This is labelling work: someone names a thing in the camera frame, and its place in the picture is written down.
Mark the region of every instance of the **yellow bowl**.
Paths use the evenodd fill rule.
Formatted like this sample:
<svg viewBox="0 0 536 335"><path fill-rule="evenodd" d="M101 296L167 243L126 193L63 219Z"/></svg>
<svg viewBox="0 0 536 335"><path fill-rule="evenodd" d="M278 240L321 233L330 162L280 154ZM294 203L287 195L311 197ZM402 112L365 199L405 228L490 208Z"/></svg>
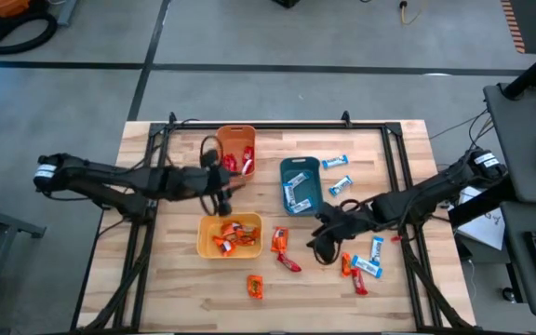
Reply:
<svg viewBox="0 0 536 335"><path fill-rule="evenodd" d="M221 236L222 220L238 221L239 223L260 228L260 238L256 244L248 247L236 246L235 251L229 256L222 256L221 250L212 240L212 236ZM261 216L256 213L232 214L229 217L206 216L202 218L197 230L197 253L205 259L250 259L261 254L262 238L264 231L261 228Z"/></svg>

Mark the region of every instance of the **white paper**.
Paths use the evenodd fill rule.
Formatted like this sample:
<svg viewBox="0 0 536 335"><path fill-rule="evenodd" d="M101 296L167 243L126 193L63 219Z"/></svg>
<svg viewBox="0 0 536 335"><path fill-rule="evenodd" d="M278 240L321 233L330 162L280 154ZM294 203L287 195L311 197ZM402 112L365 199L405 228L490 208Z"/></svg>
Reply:
<svg viewBox="0 0 536 335"><path fill-rule="evenodd" d="M481 192L477 189L467 187L461 191L459 204L463 204L479 194ZM504 229L505 222L503 221L502 211L499 208L495 208L491 212L460 226L458 233L492 248L502 250Z"/></svg>

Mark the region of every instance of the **vacuum cleaner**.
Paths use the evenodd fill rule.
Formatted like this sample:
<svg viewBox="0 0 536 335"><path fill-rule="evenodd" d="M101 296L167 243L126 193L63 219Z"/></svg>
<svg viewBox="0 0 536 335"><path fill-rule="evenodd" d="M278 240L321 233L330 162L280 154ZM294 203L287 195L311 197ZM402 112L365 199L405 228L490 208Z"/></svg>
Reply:
<svg viewBox="0 0 536 335"><path fill-rule="evenodd" d="M46 43L57 31L57 19L48 13L47 0L0 0L0 42L22 24L45 20L47 28L36 38L15 46L0 47L0 55L17 54Z"/></svg>

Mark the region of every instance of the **blue wrapper candy bar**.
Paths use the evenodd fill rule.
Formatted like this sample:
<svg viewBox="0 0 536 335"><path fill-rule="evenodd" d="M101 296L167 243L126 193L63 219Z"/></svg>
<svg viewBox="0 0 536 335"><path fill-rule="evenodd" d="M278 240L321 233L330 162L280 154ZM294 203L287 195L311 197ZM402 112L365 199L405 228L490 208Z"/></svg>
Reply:
<svg viewBox="0 0 536 335"><path fill-rule="evenodd" d="M374 265L357 255L353 257L353 260L351 261L351 265L358 267L359 269L367 272L370 275L375 276L376 278L380 278L382 276L382 269L379 266Z"/></svg>
<svg viewBox="0 0 536 335"><path fill-rule="evenodd" d="M330 187L329 190L333 196L336 196L340 192L342 192L342 190L344 190L345 188L351 185L353 185L353 181L351 181L351 177L344 176L344 178L342 178L341 181L337 182L336 185Z"/></svg>
<svg viewBox="0 0 536 335"><path fill-rule="evenodd" d="M332 159L325 159L322 161L322 166L324 169L326 168L334 168L339 165L345 165L349 164L349 158L347 158L346 154L343 154L342 156L332 158Z"/></svg>
<svg viewBox="0 0 536 335"><path fill-rule="evenodd" d="M380 261L382 260L382 244L383 238L373 236L373 242L371 243L371 256L369 257L369 262L371 262L373 265L380 266Z"/></svg>
<svg viewBox="0 0 536 335"><path fill-rule="evenodd" d="M302 183L302 182L304 182L304 181L306 181L308 179L309 179L309 173L301 172L297 176L293 177L293 179L291 179L287 183L291 184L293 186L293 188L295 188L295 187L297 187L297 185L299 185L300 183Z"/></svg>
<svg viewBox="0 0 536 335"><path fill-rule="evenodd" d="M283 183L283 190L285 191L285 198L287 199L287 206L289 207L292 207L296 204L295 191L293 189L293 184L289 182Z"/></svg>
<svg viewBox="0 0 536 335"><path fill-rule="evenodd" d="M306 209L312 208L314 206L314 202L312 201L311 197L308 197L307 199L289 207L290 211L297 214L301 213Z"/></svg>

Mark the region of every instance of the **wooden table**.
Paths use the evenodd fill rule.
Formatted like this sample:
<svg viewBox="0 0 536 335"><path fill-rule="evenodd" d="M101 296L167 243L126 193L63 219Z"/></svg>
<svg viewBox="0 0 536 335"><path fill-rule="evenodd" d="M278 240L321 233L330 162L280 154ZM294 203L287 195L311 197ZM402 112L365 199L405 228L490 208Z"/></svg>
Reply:
<svg viewBox="0 0 536 335"><path fill-rule="evenodd" d="M130 167L141 160L150 123L126 124L117 165ZM402 121L414 182L436 174L436 164L425 123ZM176 165L198 165L200 141L212 131L175 131L170 157ZM369 290L356 296L350 278L341 277L337 262L322 266L305 244L320 225L314 218L292 218L283 209L279 164L283 158L315 156L318 159L347 154L350 165L320 170L324 200L338 204L346 198L365 199L390 190L382 148L375 130L262 130L256 139L256 172L243 190L234 194L235 212L255 211L263 218L264 250L254 260L205 260L196 252L197 226L203 216L199 201L160 202L154 232L141 331L381 331L414 330L409 289L400 246L385 238L381 279L364 274ZM397 175L402 176L396 162ZM328 187L344 175L355 184L336 199ZM101 229L119 215L105 214ZM290 229L288 255L301 267L292 273L270 252L275 226ZM450 304L466 321L475 318L450 225L431 220L424 226L434 280ZM125 257L129 224L106 233L96 246L78 326L89 323L116 290ZM345 241L342 251L368 257L373 234ZM248 297L246 278L262 275L264 299ZM420 285L425 320L430 320L425 290ZM128 298L126 322L131 316Z"/></svg>

